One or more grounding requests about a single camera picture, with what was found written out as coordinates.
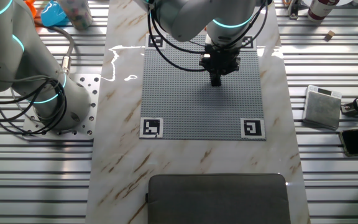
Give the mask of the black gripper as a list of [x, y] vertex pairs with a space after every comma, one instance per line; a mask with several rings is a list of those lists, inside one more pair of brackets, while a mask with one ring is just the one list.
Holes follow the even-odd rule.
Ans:
[[221, 81], [223, 75], [239, 70], [239, 49], [218, 50], [211, 44], [207, 44], [204, 49], [205, 53], [201, 55], [199, 65], [214, 74], [215, 80]]

